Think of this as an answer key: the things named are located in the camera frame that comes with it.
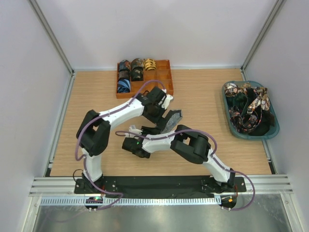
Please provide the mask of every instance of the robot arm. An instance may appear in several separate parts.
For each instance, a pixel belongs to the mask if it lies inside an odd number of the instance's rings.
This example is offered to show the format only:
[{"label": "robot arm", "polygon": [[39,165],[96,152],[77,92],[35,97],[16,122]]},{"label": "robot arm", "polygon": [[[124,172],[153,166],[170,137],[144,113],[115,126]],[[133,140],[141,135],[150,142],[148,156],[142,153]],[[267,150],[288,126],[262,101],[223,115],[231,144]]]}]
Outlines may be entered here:
[{"label": "robot arm", "polygon": [[166,90],[154,87],[147,95],[139,94],[135,99],[130,99],[111,110],[99,113],[91,110],[86,114],[76,134],[77,138],[87,123],[98,116],[102,117],[86,129],[80,143],[87,157],[86,165],[92,181],[95,182],[102,177],[101,153],[108,145],[110,131],[141,115],[155,123],[159,131],[170,131],[182,118],[181,110],[169,111],[165,118],[162,117],[172,100],[173,97],[167,94]]},{"label": "robot arm", "polygon": [[[149,158],[150,154],[156,151],[171,149],[191,163],[202,164],[211,172],[217,182],[233,187],[235,173],[228,172],[227,170],[232,169],[223,164],[215,154],[211,155],[213,150],[207,136],[198,132],[185,132],[173,135],[177,131],[186,129],[190,128],[179,125],[175,131],[169,133],[144,135],[148,139],[125,138],[122,148],[141,158]],[[132,127],[130,130],[142,134],[142,130],[139,131]],[[186,139],[190,139],[188,145],[184,143]]]}]

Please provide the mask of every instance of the plastic basket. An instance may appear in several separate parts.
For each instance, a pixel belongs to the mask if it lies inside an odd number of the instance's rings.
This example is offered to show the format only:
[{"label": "plastic basket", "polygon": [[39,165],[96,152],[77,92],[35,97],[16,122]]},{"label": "plastic basket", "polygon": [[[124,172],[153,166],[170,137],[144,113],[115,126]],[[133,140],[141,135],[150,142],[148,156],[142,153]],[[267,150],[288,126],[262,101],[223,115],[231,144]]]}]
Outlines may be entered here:
[{"label": "plastic basket", "polygon": [[[252,87],[263,87],[261,84],[255,82],[255,81],[229,81],[229,82],[226,82],[225,84],[228,84],[228,83],[233,83],[237,86],[241,86],[245,83],[250,83]],[[272,107],[271,102],[270,102],[269,110],[273,114],[273,116],[275,117],[275,126],[274,127],[270,126],[270,129],[266,134],[264,134],[262,136],[251,136],[251,135],[248,135],[248,134],[241,134],[241,133],[238,133],[236,131],[236,129],[234,128],[233,124],[230,121],[231,117],[230,117],[230,113],[229,113],[229,109],[228,109],[228,105],[227,105],[227,101],[226,101],[226,97],[225,97],[225,91],[224,91],[225,84],[222,86],[222,95],[223,95],[223,101],[224,101],[224,106],[225,106],[226,118],[227,118],[228,125],[230,127],[232,134],[234,136],[236,136],[237,138],[247,139],[247,140],[267,140],[267,139],[271,139],[271,138],[275,137],[278,134],[280,127],[279,127],[277,116],[275,114],[275,111],[274,111],[274,108]]]}]

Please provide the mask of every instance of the purple cable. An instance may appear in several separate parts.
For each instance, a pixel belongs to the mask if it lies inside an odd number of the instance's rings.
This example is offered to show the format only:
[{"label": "purple cable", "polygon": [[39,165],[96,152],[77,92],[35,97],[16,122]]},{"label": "purple cable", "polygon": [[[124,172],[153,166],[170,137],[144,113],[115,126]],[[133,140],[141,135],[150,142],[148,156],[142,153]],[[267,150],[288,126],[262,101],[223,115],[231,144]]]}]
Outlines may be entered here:
[{"label": "purple cable", "polygon": [[140,135],[140,134],[136,134],[136,133],[133,133],[133,132],[130,132],[130,131],[126,131],[126,130],[120,130],[120,131],[118,130],[118,131],[115,132],[115,134],[118,135],[118,136],[125,136],[125,134],[119,134],[119,133],[128,133],[128,134],[132,134],[132,135],[134,135],[134,136],[138,136],[138,137],[140,137],[140,138],[142,138],[142,139],[146,139],[146,140],[150,140],[150,141],[155,141],[155,140],[167,139],[167,138],[169,138],[169,137],[172,137],[172,136],[174,136],[174,135],[176,135],[176,134],[180,134],[180,133],[183,133],[183,132],[199,132],[199,133],[204,134],[204,135],[208,136],[209,138],[211,138],[211,140],[212,140],[213,143],[214,143],[214,150],[213,150],[213,152],[210,154],[210,156],[213,158],[213,160],[216,162],[216,164],[217,164],[220,168],[222,168],[223,170],[228,171],[229,173],[238,173],[238,174],[244,176],[244,177],[247,178],[248,181],[250,182],[250,184],[251,184],[251,186],[252,186],[252,190],[253,190],[253,195],[252,195],[252,198],[251,198],[250,202],[249,202],[247,205],[245,205],[244,207],[241,207],[241,208],[237,208],[237,209],[229,209],[229,208],[226,208],[226,207],[223,207],[223,208],[226,209],[226,210],[231,210],[231,211],[239,211],[239,210],[242,210],[242,209],[245,209],[245,208],[249,207],[249,206],[252,204],[252,202],[254,201],[254,198],[255,198],[255,188],[254,188],[254,185],[253,185],[252,180],[251,180],[246,174],[244,174],[244,173],[242,173],[242,172],[226,169],[224,166],[221,165],[221,163],[220,163],[216,158],[213,157],[213,155],[214,155],[215,152],[217,151],[218,145],[217,145],[216,140],[215,140],[210,134],[208,134],[208,133],[206,133],[206,132],[204,132],[204,131],[195,130],[195,129],[180,130],[180,131],[177,131],[177,132],[175,132],[175,133],[173,133],[173,134],[170,134],[170,135],[168,135],[168,136],[162,136],[162,137],[152,138],[152,139],[151,139],[151,138],[147,138],[147,137],[145,137],[145,136],[143,136],[143,135]]}]

